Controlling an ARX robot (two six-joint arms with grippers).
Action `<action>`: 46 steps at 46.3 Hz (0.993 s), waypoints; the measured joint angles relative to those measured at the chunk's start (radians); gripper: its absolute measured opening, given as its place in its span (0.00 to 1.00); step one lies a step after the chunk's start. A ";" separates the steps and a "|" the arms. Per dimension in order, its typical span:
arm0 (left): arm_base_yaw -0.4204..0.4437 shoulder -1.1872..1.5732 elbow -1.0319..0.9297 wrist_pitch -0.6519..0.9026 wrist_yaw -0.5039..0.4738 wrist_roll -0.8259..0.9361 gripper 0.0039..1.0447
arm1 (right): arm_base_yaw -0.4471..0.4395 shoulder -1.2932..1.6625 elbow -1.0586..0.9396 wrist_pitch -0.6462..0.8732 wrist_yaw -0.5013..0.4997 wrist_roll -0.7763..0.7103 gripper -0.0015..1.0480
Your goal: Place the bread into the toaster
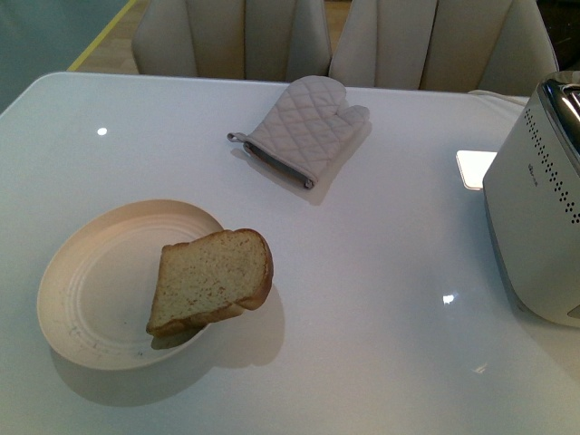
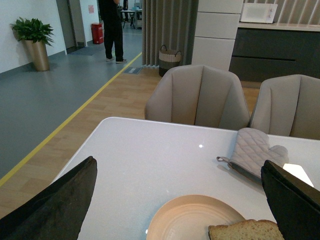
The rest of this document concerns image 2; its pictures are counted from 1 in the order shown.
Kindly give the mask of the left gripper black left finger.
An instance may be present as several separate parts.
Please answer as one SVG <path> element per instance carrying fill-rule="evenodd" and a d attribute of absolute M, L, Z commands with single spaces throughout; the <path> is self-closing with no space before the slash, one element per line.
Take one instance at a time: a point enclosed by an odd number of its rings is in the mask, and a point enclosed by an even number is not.
<path fill-rule="evenodd" d="M 2 240 L 76 240 L 91 204 L 97 161 L 89 156 L 0 220 Z"/>

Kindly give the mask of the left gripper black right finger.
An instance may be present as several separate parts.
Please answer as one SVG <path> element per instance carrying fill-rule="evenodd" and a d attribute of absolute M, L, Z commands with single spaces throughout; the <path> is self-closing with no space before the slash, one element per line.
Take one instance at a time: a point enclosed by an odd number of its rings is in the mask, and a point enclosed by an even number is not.
<path fill-rule="evenodd" d="M 320 191 L 274 162 L 261 168 L 269 208 L 285 240 L 320 238 Z"/>

